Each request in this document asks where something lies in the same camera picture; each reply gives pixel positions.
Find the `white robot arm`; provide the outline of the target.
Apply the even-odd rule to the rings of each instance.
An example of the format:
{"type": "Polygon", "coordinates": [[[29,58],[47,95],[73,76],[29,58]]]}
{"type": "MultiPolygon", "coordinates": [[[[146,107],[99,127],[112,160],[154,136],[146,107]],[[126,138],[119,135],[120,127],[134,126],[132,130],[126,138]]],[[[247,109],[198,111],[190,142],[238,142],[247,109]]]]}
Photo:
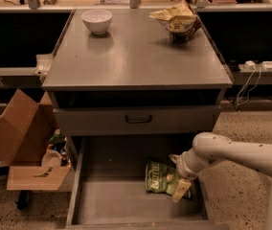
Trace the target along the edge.
{"type": "MultiPolygon", "coordinates": [[[[272,177],[272,144],[234,142],[211,132],[198,133],[189,150],[170,154],[170,159],[178,173],[188,180],[196,179],[201,171],[223,160],[272,177]]],[[[272,230],[272,186],[263,230],[272,230]]]]}

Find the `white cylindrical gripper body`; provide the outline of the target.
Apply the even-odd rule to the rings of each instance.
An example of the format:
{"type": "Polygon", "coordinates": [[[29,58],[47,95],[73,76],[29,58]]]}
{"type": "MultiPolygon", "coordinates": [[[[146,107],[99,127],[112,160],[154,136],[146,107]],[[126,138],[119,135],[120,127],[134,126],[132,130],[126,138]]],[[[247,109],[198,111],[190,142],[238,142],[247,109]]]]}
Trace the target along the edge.
{"type": "Polygon", "coordinates": [[[176,169],[183,178],[194,180],[203,169],[203,164],[194,149],[190,149],[188,151],[184,151],[178,156],[176,169]]]}

